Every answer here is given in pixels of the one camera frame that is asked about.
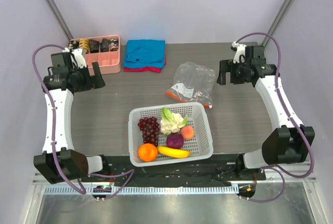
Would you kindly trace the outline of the clear orange zip bag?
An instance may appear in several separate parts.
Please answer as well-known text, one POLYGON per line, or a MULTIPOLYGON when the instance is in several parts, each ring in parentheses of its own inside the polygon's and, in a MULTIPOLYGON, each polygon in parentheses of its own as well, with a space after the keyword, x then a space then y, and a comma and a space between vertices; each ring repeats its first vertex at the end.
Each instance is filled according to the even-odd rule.
POLYGON ((181 103, 198 102, 205 108, 213 107, 210 96, 216 75, 214 70, 193 62, 186 62, 177 68, 173 85, 166 95, 181 103))

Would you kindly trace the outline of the purple grape bunch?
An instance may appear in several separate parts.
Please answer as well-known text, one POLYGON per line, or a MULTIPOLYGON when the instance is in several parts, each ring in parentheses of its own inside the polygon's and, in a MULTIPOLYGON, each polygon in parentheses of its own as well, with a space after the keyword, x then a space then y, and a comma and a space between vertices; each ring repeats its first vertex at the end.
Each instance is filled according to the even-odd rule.
POLYGON ((159 144, 160 126, 156 117, 144 117, 138 122, 138 127, 142 132, 144 144, 152 144, 155 147, 159 144))

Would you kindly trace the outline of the purple onion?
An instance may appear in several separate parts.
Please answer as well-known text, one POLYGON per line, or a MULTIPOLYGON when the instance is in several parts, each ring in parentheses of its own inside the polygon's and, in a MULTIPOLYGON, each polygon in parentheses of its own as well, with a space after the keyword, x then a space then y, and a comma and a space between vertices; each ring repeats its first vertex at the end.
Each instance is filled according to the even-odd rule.
POLYGON ((166 139, 166 145, 169 148, 180 149, 184 145, 184 138, 179 133, 170 134, 166 139))

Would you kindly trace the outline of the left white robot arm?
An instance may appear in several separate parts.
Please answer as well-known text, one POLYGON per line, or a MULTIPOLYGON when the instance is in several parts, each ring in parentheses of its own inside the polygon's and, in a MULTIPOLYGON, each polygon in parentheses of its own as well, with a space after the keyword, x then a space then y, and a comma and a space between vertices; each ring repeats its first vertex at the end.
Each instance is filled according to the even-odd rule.
POLYGON ((105 82, 99 64, 93 63, 91 76, 82 48, 64 49, 51 55, 52 66, 42 80, 47 106, 46 137, 42 154, 33 159, 35 168, 51 184, 82 179, 89 174, 100 182, 107 181, 111 169, 104 155, 85 156, 75 151, 71 136, 71 107, 74 94, 100 89, 105 82))

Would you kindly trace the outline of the peach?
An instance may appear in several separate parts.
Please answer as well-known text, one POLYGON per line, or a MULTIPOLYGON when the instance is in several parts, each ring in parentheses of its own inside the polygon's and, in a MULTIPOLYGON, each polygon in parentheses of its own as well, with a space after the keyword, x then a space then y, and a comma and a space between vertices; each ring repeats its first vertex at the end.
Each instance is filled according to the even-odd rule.
POLYGON ((195 131, 192 126, 185 126, 181 128, 181 135, 184 140, 191 140, 195 135, 195 131))

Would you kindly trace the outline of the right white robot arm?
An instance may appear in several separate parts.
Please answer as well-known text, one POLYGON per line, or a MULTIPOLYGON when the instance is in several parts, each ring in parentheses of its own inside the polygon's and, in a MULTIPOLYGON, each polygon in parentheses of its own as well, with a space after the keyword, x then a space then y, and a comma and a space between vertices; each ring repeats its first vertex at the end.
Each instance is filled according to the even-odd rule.
POLYGON ((314 168, 311 149, 315 137, 313 127, 306 127, 292 109, 281 84, 279 71, 274 64, 267 64, 263 46, 247 46, 233 42, 233 59, 221 60, 217 83, 226 84, 230 74, 232 84, 251 83, 261 96, 271 120, 272 133, 260 149, 240 154, 236 160, 235 174, 246 180, 256 169, 277 167, 294 178, 306 178, 314 168), (283 164, 303 163, 310 158, 310 167, 303 175, 282 169, 283 164))

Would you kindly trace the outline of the white cauliflower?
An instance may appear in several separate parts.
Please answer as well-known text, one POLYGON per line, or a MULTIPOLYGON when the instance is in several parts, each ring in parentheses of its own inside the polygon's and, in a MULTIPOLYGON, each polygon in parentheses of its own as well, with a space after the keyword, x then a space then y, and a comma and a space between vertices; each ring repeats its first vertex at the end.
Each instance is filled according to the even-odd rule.
POLYGON ((179 133, 181 128, 187 125, 187 122, 187 116, 183 118, 181 114, 173 113, 165 107, 162 108, 160 129, 163 134, 170 135, 172 133, 179 133))

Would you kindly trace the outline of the yellow banana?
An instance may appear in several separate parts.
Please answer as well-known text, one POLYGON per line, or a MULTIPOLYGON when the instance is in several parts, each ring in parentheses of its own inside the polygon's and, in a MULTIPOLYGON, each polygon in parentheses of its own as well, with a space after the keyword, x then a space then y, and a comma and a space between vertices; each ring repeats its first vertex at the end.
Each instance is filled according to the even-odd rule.
POLYGON ((158 146, 157 151, 159 154, 163 156, 172 157, 172 158, 187 158, 192 154, 191 151, 169 148, 166 146, 158 146))

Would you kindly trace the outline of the orange fruit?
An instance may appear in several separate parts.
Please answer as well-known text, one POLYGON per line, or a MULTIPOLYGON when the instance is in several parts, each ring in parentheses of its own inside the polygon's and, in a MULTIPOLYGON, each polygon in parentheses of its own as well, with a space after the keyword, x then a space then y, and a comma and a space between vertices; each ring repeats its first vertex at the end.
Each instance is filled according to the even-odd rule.
POLYGON ((140 146, 138 149, 138 156, 144 162, 154 161, 158 157, 157 148, 150 143, 146 143, 140 146))

